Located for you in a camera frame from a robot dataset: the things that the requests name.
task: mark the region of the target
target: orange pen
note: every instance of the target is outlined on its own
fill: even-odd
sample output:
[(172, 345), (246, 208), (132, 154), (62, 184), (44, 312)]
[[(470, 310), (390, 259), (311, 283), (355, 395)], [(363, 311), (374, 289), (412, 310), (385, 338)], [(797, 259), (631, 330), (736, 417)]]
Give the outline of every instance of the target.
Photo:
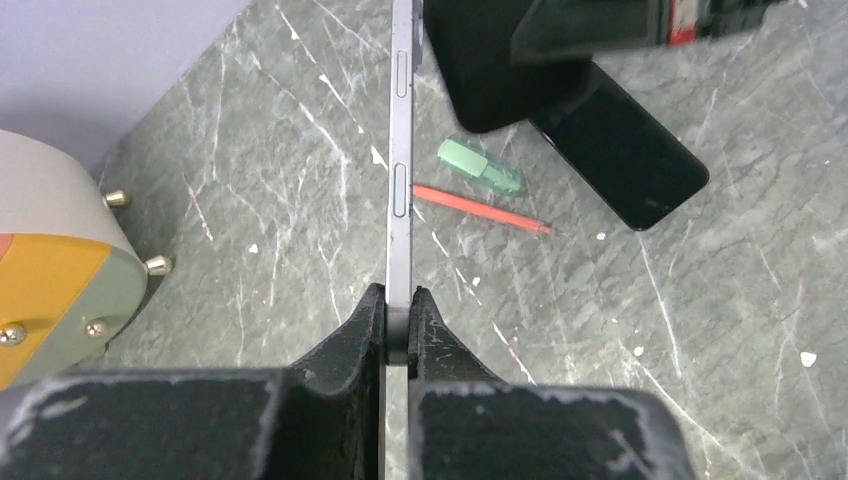
[(438, 203), (439, 205), (444, 205), (461, 212), (488, 218), (489, 220), (505, 223), (514, 227), (523, 228), (531, 232), (551, 233), (550, 227), (538, 220), (522, 217), (521, 215), (516, 215), (514, 213), (486, 205), (485, 203), (458, 197), (452, 193), (436, 190), (435, 188), (413, 185), (412, 194), (418, 198)]

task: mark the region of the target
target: phone screen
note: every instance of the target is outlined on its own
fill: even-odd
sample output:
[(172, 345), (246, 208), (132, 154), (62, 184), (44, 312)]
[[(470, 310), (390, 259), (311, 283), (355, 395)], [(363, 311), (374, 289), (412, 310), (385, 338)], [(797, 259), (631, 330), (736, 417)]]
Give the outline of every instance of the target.
[(530, 121), (634, 230), (654, 226), (709, 181), (704, 164), (597, 65), (585, 95)]

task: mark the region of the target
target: green marker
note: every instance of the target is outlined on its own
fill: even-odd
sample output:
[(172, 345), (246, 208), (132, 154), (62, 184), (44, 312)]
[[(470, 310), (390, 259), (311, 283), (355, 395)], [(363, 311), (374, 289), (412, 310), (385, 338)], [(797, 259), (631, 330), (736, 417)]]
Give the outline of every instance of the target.
[(454, 139), (445, 140), (439, 147), (439, 161), (501, 195), (518, 197), (527, 191), (521, 172)]

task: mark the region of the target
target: gray marble surface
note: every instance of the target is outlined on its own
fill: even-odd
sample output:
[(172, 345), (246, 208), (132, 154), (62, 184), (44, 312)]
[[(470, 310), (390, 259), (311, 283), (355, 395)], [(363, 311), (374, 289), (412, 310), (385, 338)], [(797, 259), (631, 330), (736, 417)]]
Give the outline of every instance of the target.
[[(135, 195), (120, 222), (177, 267), (102, 364), (285, 364), (382, 282), (389, 24), (385, 1), (257, 0), (116, 148), (103, 188)], [(419, 203), (416, 282), (510, 381), (657, 394), (703, 478), (844, 478), (845, 45), (842, 0), (807, 0), (751, 37), (600, 59), (712, 174), (640, 234), (526, 124), (469, 137), (525, 173), (525, 198), (440, 168), (458, 127), (428, 56), (417, 180), (559, 234)], [(405, 377), (390, 377), (402, 478)]]

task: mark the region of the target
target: metal rivet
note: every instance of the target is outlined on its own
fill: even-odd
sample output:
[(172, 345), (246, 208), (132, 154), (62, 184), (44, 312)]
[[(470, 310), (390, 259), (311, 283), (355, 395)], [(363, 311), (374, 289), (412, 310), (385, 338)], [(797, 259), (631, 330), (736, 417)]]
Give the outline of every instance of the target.
[(115, 190), (103, 195), (103, 204), (109, 208), (126, 207), (130, 204), (130, 196), (123, 190)]
[(26, 329), (20, 323), (10, 323), (0, 328), (0, 346), (16, 347), (26, 340)]
[(95, 319), (85, 324), (85, 334), (91, 338), (100, 338), (109, 331), (109, 325), (103, 319)]
[(174, 264), (171, 263), (171, 259), (164, 255), (156, 255), (150, 260), (144, 262), (144, 269), (147, 271), (147, 274), (153, 277), (161, 277), (171, 273), (171, 269), (174, 268)]

